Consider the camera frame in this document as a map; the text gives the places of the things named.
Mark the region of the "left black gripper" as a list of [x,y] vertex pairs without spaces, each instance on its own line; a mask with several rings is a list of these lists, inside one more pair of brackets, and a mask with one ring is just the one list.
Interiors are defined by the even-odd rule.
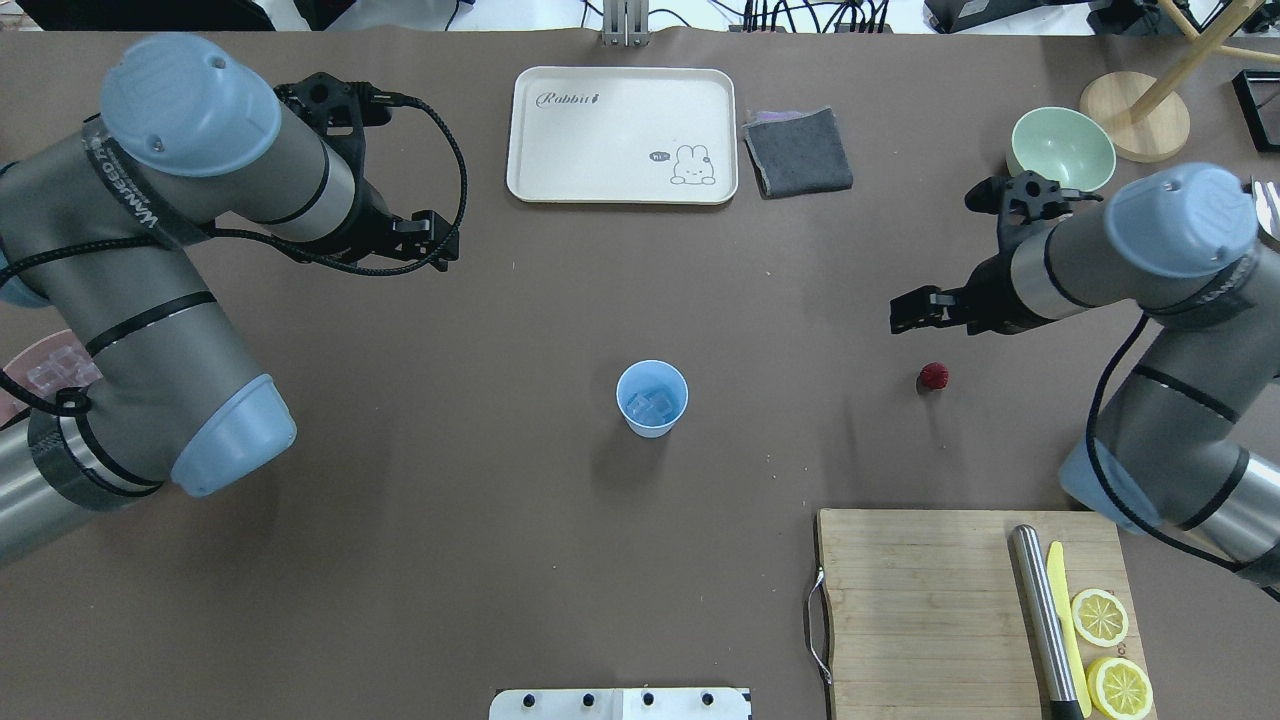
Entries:
[[408,219],[396,215],[366,179],[360,182],[353,218],[340,229],[340,263],[356,266],[369,256],[415,263],[448,272],[451,246],[460,240],[461,215],[444,218],[434,210],[415,211]]

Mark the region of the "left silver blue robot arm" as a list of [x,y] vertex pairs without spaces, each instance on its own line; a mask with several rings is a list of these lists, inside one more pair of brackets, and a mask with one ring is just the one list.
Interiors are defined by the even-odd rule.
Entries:
[[365,131],[406,94],[316,73],[270,86],[207,38],[152,35],[106,73],[77,132],[3,168],[3,300],[54,307],[99,378],[35,393],[3,428],[3,561],[173,483],[204,497],[297,428],[187,255],[234,237],[353,275],[444,272],[462,217],[387,209]]

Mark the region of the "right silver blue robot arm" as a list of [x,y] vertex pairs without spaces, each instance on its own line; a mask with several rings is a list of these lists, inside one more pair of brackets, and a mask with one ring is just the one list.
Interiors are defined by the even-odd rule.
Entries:
[[1233,439],[1277,383],[1277,254],[1243,183],[1193,161],[1103,199],[1025,170],[979,182],[965,204],[996,217],[996,255],[955,290],[893,299],[890,329],[1018,334],[1134,302],[1061,486],[1276,598],[1277,464]]

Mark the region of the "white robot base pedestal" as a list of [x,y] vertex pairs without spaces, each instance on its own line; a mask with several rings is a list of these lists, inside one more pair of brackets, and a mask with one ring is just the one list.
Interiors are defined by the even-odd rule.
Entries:
[[625,687],[508,689],[489,719],[751,719],[748,689],[733,687]]

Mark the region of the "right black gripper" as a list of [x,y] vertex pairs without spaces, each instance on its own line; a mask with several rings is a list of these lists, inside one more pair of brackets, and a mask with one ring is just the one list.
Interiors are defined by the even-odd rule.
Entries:
[[890,332],[902,334],[915,329],[961,324],[969,336],[987,332],[1019,334],[1029,331],[1030,310],[1014,288],[1011,265],[1011,256],[986,259],[973,270],[956,296],[937,286],[922,286],[897,296],[890,304]]

